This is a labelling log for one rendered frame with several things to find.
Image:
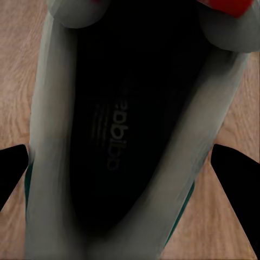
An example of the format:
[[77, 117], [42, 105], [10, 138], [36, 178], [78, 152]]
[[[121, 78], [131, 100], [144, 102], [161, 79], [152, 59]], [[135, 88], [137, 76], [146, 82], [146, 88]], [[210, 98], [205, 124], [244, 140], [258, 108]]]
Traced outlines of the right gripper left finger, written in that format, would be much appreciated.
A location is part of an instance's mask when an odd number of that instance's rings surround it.
[[28, 158], [24, 144], [0, 151], [0, 211], [28, 167]]

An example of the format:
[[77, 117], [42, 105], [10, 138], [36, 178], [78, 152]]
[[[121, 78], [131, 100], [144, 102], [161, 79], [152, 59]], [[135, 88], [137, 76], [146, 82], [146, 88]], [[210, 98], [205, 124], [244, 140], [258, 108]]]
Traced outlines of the gym shoe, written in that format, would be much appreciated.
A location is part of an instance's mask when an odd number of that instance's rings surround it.
[[46, 3], [24, 260], [158, 260], [260, 52], [260, 0]]

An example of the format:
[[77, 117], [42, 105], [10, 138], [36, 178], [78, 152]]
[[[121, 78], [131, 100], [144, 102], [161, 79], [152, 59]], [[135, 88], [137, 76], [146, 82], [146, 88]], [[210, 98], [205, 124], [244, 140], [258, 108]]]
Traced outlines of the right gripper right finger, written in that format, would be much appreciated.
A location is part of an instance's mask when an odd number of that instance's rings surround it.
[[215, 144], [211, 165], [260, 260], [260, 164], [234, 148]]

